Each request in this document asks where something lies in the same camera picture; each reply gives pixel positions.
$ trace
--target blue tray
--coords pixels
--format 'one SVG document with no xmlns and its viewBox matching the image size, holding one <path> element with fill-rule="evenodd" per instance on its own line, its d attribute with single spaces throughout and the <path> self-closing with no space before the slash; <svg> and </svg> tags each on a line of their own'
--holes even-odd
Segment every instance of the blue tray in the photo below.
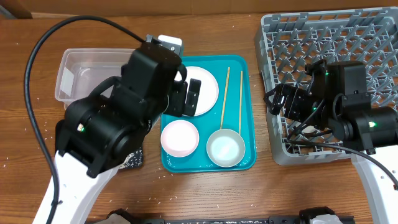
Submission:
<svg viewBox="0 0 398 224">
<path fill-rule="evenodd" d="M 176 118 L 170 115 L 162 115 L 162 131 L 170 122 L 184 119 L 195 125 L 199 132 L 199 145 L 196 150 L 187 157 L 176 158 L 168 155 L 162 148 L 163 166 L 170 172 L 211 172 L 227 170 L 246 170 L 252 167 L 257 158 L 256 140 L 254 137 L 254 121 L 251 105 L 250 83 L 248 65 L 238 55 L 209 55 L 183 57 L 185 66 L 197 66 L 208 70 L 217 80 L 219 93 L 214 107 L 207 113 L 188 117 Z M 242 130 L 241 135 L 246 145 L 246 153 L 243 160 L 234 167 L 223 168 L 214 164 L 207 155 L 207 140 L 213 132 L 219 130 L 221 122 L 221 111 L 223 109 L 226 74 L 229 73 L 228 94 L 225 104 L 223 128 L 238 132 L 239 128 L 239 91 L 240 77 L 243 71 L 243 98 L 242 98 Z"/>
</svg>

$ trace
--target wooden chopstick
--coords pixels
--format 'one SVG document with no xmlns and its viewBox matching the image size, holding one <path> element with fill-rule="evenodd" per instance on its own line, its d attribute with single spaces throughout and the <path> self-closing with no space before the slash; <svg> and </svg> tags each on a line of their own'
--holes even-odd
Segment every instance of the wooden chopstick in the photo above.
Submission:
<svg viewBox="0 0 398 224">
<path fill-rule="evenodd" d="M 226 93 L 228 92 L 229 70 L 230 70 L 230 67 L 228 67 L 228 72 L 227 72 L 227 74 L 226 74 L 225 93 L 224 93 L 224 103 L 223 103 L 223 111 L 221 112 L 221 125 L 220 125 L 220 129 L 223 129 Z"/>
<path fill-rule="evenodd" d="M 241 97 L 239 99 L 239 135 L 241 135 L 241 125 L 242 125 L 242 83 L 243 83 L 243 71 L 241 71 Z"/>
</svg>

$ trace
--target plastic bin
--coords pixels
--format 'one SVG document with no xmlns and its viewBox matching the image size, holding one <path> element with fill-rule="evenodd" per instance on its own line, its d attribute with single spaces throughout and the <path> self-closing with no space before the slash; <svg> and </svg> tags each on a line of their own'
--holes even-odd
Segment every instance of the plastic bin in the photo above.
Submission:
<svg viewBox="0 0 398 224">
<path fill-rule="evenodd" d="M 306 89 L 304 64 L 357 60 L 366 65 L 372 106 L 398 108 L 398 7 L 270 14 L 261 18 L 254 39 L 257 64 L 266 91 L 285 83 Z M 293 146 L 287 135 L 297 122 L 267 114 L 272 157 L 280 165 L 330 162 L 349 158 L 343 151 Z M 294 140 L 341 145 L 333 136 Z"/>
<path fill-rule="evenodd" d="M 128 62 L 133 49 L 68 49 L 62 57 L 55 85 L 55 98 L 65 108 L 84 98 L 102 81 L 121 76 L 121 67 Z M 111 89 L 103 95 L 109 96 Z"/>
</svg>

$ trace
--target wood grain surface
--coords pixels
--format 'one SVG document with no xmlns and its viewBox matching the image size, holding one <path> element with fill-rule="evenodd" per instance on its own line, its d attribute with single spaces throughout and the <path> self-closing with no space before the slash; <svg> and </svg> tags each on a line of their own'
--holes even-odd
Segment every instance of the wood grain surface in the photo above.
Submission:
<svg viewBox="0 0 398 224">
<path fill-rule="evenodd" d="M 298 215 L 329 206 L 339 215 L 372 223 L 363 186 L 350 161 L 279 166 L 271 156 L 264 85 L 258 74 L 254 34 L 261 14 L 114 17 L 141 37 L 183 39 L 184 55 L 238 54 L 248 63 L 257 142 L 255 165 L 241 172 L 171 174 L 160 161 L 160 123 L 144 141 L 144 166 L 119 172 L 99 195 L 89 220 L 124 208 L 138 217 L 166 219 Z M 0 223 L 31 223 L 50 171 L 27 118 L 22 79 L 36 41 L 60 19 L 0 21 Z M 40 130 L 54 152 L 55 124 L 63 104 L 54 98 L 63 52 L 69 48 L 136 48 L 130 36 L 98 22 L 81 21 L 53 34 L 33 66 L 31 97 Z"/>
</svg>

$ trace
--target gray crate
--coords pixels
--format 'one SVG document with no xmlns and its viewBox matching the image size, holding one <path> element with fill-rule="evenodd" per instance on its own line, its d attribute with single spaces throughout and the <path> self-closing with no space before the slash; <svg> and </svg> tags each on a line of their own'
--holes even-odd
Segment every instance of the gray crate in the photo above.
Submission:
<svg viewBox="0 0 398 224">
<path fill-rule="evenodd" d="M 279 83 L 306 89 L 304 64 L 359 60 L 366 64 L 373 106 L 398 104 L 398 7 L 265 15 L 255 37 L 257 63 L 266 91 Z M 343 151 L 293 146 L 286 136 L 298 124 L 267 114 L 272 156 L 280 165 L 330 162 L 348 158 Z M 332 135 L 307 139 L 341 145 Z"/>
</svg>

